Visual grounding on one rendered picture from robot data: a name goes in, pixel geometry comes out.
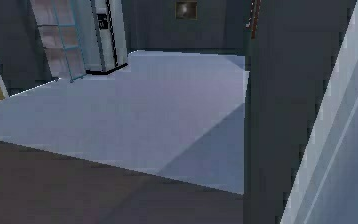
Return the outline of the pale grey fridge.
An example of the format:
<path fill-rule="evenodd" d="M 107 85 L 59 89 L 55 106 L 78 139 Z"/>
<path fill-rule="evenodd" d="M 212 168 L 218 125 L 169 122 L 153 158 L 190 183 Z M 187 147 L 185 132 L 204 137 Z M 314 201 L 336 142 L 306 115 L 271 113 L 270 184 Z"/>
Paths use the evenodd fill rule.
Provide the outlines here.
<path fill-rule="evenodd" d="M 84 71 L 109 75 L 128 65 L 121 0 L 74 0 Z"/>

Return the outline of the brown framed wall picture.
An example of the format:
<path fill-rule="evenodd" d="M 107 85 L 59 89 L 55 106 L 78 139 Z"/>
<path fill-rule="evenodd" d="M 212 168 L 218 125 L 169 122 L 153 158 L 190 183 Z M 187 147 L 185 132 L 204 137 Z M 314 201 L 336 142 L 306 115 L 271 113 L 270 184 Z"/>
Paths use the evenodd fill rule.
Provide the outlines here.
<path fill-rule="evenodd" d="M 197 19 L 196 1 L 178 1 L 175 3 L 175 17 L 177 19 Z"/>

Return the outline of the red and white wall strip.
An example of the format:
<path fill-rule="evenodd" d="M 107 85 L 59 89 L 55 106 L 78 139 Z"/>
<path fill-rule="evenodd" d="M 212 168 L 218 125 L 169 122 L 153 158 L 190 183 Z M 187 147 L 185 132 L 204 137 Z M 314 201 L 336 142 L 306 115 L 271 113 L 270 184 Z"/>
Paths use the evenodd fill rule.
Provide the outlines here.
<path fill-rule="evenodd" d="M 246 28 L 250 30 L 251 39 L 254 39 L 256 36 L 260 7 L 261 0 L 251 0 L 249 19 L 248 23 L 246 24 Z"/>

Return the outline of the pink cupboard with teal frame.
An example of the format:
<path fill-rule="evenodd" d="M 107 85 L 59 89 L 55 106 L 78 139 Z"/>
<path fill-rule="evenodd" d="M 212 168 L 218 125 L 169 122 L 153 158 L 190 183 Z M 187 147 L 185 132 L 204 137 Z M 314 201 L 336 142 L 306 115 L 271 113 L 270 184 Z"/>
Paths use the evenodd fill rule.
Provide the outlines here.
<path fill-rule="evenodd" d="M 51 75 L 74 82 L 86 75 L 76 0 L 30 0 Z"/>

